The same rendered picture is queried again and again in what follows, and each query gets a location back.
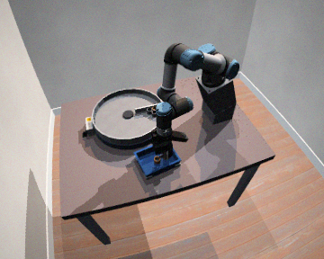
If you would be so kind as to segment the blue open crate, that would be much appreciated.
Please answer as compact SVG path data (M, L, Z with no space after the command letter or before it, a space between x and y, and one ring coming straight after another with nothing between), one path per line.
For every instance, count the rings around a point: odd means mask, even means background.
M153 146L145 147L139 151L136 151L134 152L134 155L135 159L137 158L136 161L138 160L137 163L139 162L140 167L142 167L146 180L180 166L180 157L174 149L172 157L170 157L168 160L161 158L160 164L158 165L154 163L156 153Z

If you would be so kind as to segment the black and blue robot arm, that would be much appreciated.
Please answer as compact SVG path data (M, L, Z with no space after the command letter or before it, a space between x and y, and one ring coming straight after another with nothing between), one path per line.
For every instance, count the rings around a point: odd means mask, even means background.
M222 85L225 79L235 78L239 72L238 61L216 51L212 44L192 49L184 44L174 43L166 50L164 62L163 83L157 90L157 96L163 103L156 107L157 134L160 136L169 135L172 120L194 108L189 97L182 98L175 93L177 64L191 71L201 68L202 83L210 88Z

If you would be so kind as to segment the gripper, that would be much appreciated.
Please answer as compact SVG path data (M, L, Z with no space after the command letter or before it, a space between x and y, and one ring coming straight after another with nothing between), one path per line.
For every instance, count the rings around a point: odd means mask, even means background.
M153 145L154 150L157 151L157 152L155 152L156 155L162 154L158 158L166 157L166 160L168 160L173 155L172 140L167 140L167 138L169 138L172 135L172 129L171 129L171 133L167 136L158 135L157 129L152 130L151 135L152 135L151 138L153 140L153 141L151 140L151 144Z

